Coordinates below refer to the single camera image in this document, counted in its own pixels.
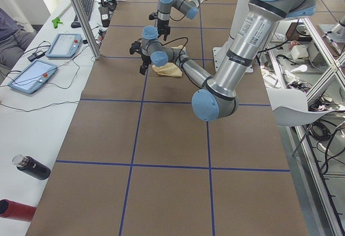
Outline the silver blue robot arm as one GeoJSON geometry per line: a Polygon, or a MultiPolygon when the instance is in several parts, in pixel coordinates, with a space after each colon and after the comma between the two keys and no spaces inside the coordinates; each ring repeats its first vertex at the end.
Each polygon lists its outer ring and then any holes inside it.
{"type": "Polygon", "coordinates": [[[163,36],[163,40],[166,41],[167,36],[170,35],[171,8],[175,8],[189,19],[194,19],[203,1],[205,0],[158,0],[156,13],[150,15],[157,20],[158,36],[163,36]]]}
{"type": "Polygon", "coordinates": [[[195,115],[203,121],[213,121],[236,111],[235,89],[274,25],[286,18],[311,16],[315,12],[316,0],[247,0],[248,13],[215,75],[197,65],[184,50],[165,47],[160,41],[160,36],[169,32],[172,8],[192,19],[203,1],[159,0],[156,26],[146,26],[142,30],[139,53],[143,64],[140,72],[144,73],[149,64],[157,67],[175,64],[198,87],[191,101],[195,115]]]}

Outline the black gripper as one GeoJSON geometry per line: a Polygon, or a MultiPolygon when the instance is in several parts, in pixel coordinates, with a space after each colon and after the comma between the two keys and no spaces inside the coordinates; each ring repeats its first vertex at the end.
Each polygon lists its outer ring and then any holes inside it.
{"type": "Polygon", "coordinates": [[[166,41],[168,38],[168,35],[170,35],[170,26],[169,26],[169,20],[157,20],[157,30],[158,30],[158,38],[163,34],[163,40],[166,41]]]}
{"type": "Polygon", "coordinates": [[[142,50],[140,50],[140,55],[142,59],[142,65],[140,66],[140,74],[145,75],[148,66],[151,64],[151,58],[149,55],[144,54],[142,50]]]}

